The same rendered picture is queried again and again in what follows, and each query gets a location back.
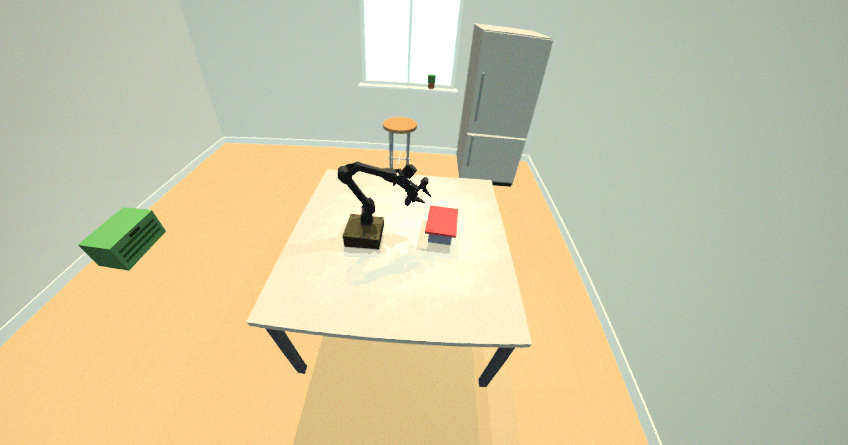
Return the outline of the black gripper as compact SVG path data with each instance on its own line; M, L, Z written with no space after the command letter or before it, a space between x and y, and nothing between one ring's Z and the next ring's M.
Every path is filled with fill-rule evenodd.
M429 178L427 178L427 177L423 177L423 179L420 181L420 185L419 185L419 186L418 186L417 184L414 184L411 180L409 180L408 184L407 184L407 185L406 185L403 189L405 189L405 190L407 189L407 190L408 190L408 189L410 188L410 187L409 187L409 185L410 185L410 186L411 186L411 185L413 185L413 186L417 186L419 190L420 190L420 189L422 189L422 192L425 192L428 196L430 196L430 197L431 197L430 193L428 192L428 190L427 190L427 188L426 188L426 186L427 186L427 184L428 184L428 183L429 183ZM419 191L419 190L418 190L418 191ZM409 206L409 205L411 204L411 202L412 202L412 203L413 203L413 202L426 203L424 200L422 200L422 199L421 199L421 198L419 198L418 196L417 196L414 200L412 200L412 199L408 198L408 196L407 196L407 197L405 198L404 204L405 204L406 206Z

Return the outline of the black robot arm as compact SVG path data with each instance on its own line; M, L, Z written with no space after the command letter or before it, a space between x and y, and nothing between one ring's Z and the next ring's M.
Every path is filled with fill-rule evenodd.
M371 226L371 223L373 222L372 214L375 212L375 203L371 197L368 198L365 196L364 192L353 180L352 176L359 171L379 176L385 181L393 183L393 186L397 184L404 188L408 184L409 179L417 172L417 168L408 163L402 170L401 168L380 168L367 163L363 164L358 161L338 168L338 179L350 188L363 205L361 207L362 213L360 225ZM397 175L397 173L399 175ZM407 193L408 198L414 200L418 196L419 189L417 186L413 185L409 185L409 187L410 188L408 190L406 189L405 192Z

